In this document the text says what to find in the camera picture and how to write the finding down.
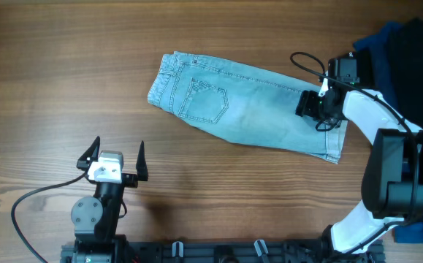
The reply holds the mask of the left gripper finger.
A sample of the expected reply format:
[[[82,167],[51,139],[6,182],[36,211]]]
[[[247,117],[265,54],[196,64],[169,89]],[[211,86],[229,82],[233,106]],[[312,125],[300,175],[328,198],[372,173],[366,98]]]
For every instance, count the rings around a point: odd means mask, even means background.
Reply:
[[[139,152],[137,154],[136,171],[138,181],[148,181],[148,167],[145,159],[145,143],[140,143]]]
[[[92,142],[91,146],[77,160],[76,168],[88,169],[92,162],[97,161],[99,156],[99,147],[100,136],[97,136],[96,139]]]

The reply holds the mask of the light blue denim shorts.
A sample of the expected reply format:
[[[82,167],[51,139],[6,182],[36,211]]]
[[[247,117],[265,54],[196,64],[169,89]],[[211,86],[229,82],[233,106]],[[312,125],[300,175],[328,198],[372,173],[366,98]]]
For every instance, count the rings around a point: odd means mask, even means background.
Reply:
[[[325,131],[296,115],[305,91],[319,86],[224,58],[165,54],[148,102],[227,142],[341,157],[347,123]]]

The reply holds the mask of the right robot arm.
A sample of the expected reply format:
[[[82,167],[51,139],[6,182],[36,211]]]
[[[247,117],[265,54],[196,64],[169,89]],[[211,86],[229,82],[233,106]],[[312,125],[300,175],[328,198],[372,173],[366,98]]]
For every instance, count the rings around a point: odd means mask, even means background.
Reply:
[[[355,262],[392,230],[398,243],[423,243],[423,131],[371,89],[303,92],[296,110],[338,124],[354,122],[372,150],[362,179],[362,199],[317,240],[296,242],[317,262]]]

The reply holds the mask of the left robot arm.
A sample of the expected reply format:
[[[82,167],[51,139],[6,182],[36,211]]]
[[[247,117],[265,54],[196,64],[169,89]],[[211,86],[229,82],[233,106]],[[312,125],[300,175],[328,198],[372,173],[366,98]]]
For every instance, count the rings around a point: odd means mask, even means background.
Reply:
[[[77,160],[77,168],[96,186],[94,195],[79,199],[72,207],[71,220],[75,226],[75,244],[61,253],[62,262],[138,262],[134,249],[125,235],[116,233],[126,188],[136,188],[148,180],[145,144],[141,143],[135,173],[123,171],[123,154],[101,150],[100,138]]]

